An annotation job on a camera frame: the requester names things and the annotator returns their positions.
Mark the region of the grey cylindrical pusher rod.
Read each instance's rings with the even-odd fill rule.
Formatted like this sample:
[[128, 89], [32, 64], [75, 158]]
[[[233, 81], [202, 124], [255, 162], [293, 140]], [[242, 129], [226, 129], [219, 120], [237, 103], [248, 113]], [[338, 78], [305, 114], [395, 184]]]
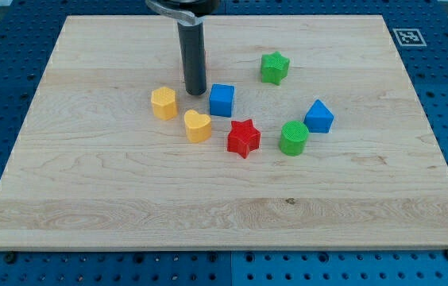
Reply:
[[189, 95], [202, 95], [207, 90], [203, 23], [177, 23], [183, 64], [185, 90]]

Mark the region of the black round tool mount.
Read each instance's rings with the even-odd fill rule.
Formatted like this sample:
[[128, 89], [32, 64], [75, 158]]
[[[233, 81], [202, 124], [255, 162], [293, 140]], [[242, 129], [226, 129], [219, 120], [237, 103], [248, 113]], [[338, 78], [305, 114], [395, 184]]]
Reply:
[[164, 0], [163, 3], [171, 8], [188, 10], [196, 17], [212, 14], [220, 6], [220, 0]]

